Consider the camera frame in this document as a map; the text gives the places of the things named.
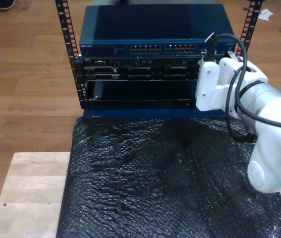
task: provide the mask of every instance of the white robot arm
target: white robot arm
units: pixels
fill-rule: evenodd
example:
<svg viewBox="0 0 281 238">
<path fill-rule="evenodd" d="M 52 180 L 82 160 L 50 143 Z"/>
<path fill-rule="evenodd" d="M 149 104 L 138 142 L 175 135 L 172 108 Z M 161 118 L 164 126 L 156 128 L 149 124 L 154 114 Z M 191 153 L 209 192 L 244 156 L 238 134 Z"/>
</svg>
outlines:
<svg viewBox="0 0 281 238">
<path fill-rule="evenodd" d="M 239 59 L 222 58 L 219 64 L 201 60 L 196 88 L 196 106 L 201 111 L 222 109 L 234 73 L 243 65 Z M 281 122 L 281 92 L 268 84 L 264 73 L 250 61 L 241 84 L 240 102 L 261 118 Z M 229 115 L 242 119 L 258 135 L 248 165 L 251 184 L 264 193 L 281 191 L 281 127 L 262 123 L 247 116 L 236 106 L 235 88 L 229 99 Z"/>
</svg>

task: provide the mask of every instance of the bubble wrap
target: bubble wrap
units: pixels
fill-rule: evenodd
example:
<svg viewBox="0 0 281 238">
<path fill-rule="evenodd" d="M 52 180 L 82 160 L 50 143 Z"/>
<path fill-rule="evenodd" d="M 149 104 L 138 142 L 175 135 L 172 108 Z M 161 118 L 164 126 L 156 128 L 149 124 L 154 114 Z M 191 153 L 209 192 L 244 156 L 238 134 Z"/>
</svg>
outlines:
<svg viewBox="0 0 281 238">
<path fill-rule="evenodd" d="M 248 181 L 253 146 L 217 120 L 80 118 L 57 237 L 280 238 L 281 195 Z"/>
</svg>

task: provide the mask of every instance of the empty chassis slot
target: empty chassis slot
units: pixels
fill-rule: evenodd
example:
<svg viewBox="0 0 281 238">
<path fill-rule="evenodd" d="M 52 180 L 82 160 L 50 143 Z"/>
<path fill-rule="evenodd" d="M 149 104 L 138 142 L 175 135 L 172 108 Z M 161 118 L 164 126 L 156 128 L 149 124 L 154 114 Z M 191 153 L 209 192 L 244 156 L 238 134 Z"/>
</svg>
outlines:
<svg viewBox="0 0 281 238">
<path fill-rule="evenodd" d="M 135 67 L 135 68 L 128 68 L 127 74 L 150 74 L 151 70 L 149 67 Z"/>
<path fill-rule="evenodd" d="M 150 75 L 128 75 L 127 80 L 150 80 Z"/>
</svg>

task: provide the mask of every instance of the black cable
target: black cable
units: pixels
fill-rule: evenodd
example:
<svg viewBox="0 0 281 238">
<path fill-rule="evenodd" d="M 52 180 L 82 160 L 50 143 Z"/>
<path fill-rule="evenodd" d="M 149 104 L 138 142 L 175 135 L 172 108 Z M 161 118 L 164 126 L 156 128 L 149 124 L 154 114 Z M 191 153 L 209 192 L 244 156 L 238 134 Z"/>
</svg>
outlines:
<svg viewBox="0 0 281 238">
<path fill-rule="evenodd" d="M 278 122 L 278 121 L 274 121 L 274 120 L 269 120 L 269 119 L 266 119 L 266 118 L 262 118 L 262 117 L 259 117 L 257 116 L 256 114 L 248 111 L 241 103 L 240 101 L 240 87 L 241 87 L 241 84 L 243 82 L 243 79 L 244 79 L 244 76 L 245 76 L 245 72 L 246 72 L 246 68 L 247 68 L 247 51 L 246 51 L 246 48 L 243 44 L 243 42 L 236 36 L 234 35 L 231 35 L 231 34 L 228 34 L 228 33 L 224 33 L 224 34 L 220 34 L 220 35 L 217 35 L 210 43 L 210 46 L 207 50 L 207 59 L 208 61 L 210 61 L 210 59 L 212 58 L 212 54 L 213 54 L 213 57 L 215 57 L 215 45 L 216 45 L 216 42 L 220 39 L 220 38 L 230 38 L 230 39 L 233 39 L 235 40 L 238 45 L 241 47 L 241 50 L 242 50 L 242 53 L 243 53 L 243 66 L 242 66 L 242 70 L 241 70 L 241 73 L 240 73 L 240 77 L 239 77 L 239 80 L 237 82 L 237 86 L 236 86 L 236 89 L 235 89 L 235 100 L 236 100 L 236 103 L 237 103 L 237 106 L 239 107 L 239 109 L 247 116 L 249 116 L 250 118 L 254 119 L 254 120 L 257 120 L 259 122 L 262 122 L 262 123 L 265 123 L 265 124 L 268 124 L 268 125 L 273 125 L 273 126 L 277 126 L 277 127 L 281 127 L 281 122 Z"/>
<path fill-rule="evenodd" d="M 235 74 L 233 75 L 233 77 L 231 79 L 231 82 L 229 84 L 229 88 L 228 88 L 228 92 L 227 92 L 227 97 L 226 97 L 226 103 L 225 103 L 225 120 L 226 120 L 226 125 L 227 125 L 227 129 L 228 129 L 228 133 L 229 133 L 229 135 L 231 136 L 231 138 L 234 141 L 236 141 L 236 142 L 250 142 L 250 143 L 252 143 L 255 140 L 255 135 L 248 132 L 246 136 L 235 136 L 233 134 L 232 129 L 231 129 L 230 120 L 229 120 L 229 101 L 230 101 L 230 96 L 231 96 L 231 92 L 233 90 L 234 82 L 235 82 L 235 80 L 237 78 L 237 75 L 241 72 L 241 70 L 242 70 L 242 67 L 240 67 L 235 72 Z"/>
</svg>

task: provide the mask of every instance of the blue panel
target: blue panel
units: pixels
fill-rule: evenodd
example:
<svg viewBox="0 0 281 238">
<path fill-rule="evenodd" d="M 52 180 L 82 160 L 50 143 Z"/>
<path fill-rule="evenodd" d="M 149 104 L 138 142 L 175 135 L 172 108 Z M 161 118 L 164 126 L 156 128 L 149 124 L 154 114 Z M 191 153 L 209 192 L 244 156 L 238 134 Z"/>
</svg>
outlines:
<svg viewBox="0 0 281 238">
<path fill-rule="evenodd" d="M 133 118 L 133 119 L 166 119 L 166 118 L 223 118 L 222 110 L 201 112 L 199 110 L 84 110 L 85 117 L 98 118 Z"/>
</svg>

